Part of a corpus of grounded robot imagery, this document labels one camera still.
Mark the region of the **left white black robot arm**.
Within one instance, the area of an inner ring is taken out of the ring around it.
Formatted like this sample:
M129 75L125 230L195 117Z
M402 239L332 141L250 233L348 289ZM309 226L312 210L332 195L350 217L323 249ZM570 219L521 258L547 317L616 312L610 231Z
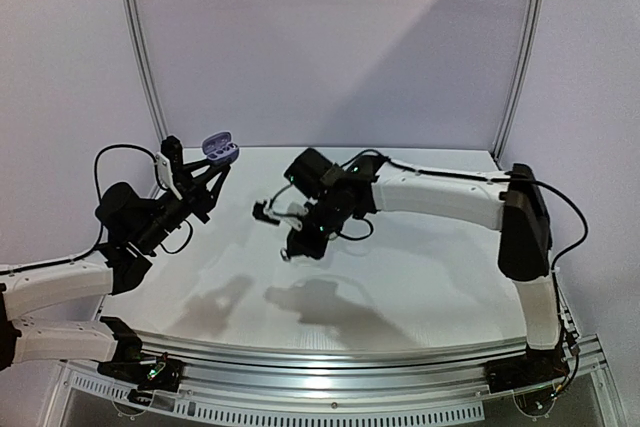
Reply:
M206 223L231 171L228 161L180 166L168 190L143 199L119 182L103 195L96 216L106 242L77 260L8 266L1 272L1 366L31 360L89 360L112 366L128 381L148 373L142 342L124 321L30 320L44 307L91 296L131 292L152 266L156 250L190 216Z

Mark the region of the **grey oval puck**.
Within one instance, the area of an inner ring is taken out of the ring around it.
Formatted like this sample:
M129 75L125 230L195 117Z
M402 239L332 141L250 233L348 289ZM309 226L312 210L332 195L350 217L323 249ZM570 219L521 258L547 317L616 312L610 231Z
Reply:
M202 152L212 165L227 165L235 162L240 154L239 146L233 141L229 131L213 134L203 140Z

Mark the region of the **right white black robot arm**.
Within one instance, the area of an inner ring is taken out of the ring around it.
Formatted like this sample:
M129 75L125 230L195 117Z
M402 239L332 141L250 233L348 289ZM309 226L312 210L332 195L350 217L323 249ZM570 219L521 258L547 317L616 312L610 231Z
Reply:
M530 350L518 359L517 374L537 383L554 369L561 323L549 260L550 217L528 166L496 173L434 171L372 149L340 165L308 148L284 177L307 200L293 216L285 259L321 259L347 220L378 212L449 218L500 233L497 266L515 285Z

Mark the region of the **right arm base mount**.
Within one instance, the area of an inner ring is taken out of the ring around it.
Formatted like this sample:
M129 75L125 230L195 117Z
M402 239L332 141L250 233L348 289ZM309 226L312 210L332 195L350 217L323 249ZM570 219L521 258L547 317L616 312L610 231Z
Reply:
M562 328L558 343L550 350L527 346L523 354L487 362L483 374L490 391L516 390L558 379L568 381L571 370L565 348L571 355L579 354L577 335Z

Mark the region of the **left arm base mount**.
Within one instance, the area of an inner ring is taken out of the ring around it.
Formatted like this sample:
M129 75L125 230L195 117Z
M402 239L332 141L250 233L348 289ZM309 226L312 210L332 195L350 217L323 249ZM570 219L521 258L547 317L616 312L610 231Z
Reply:
M98 363L99 374L135 384L138 391L176 393L179 390L184 362L170 358L167 353L156 356L144 354L142 340L117 317L103 316L99 321L110 329L116 341L113 356Z

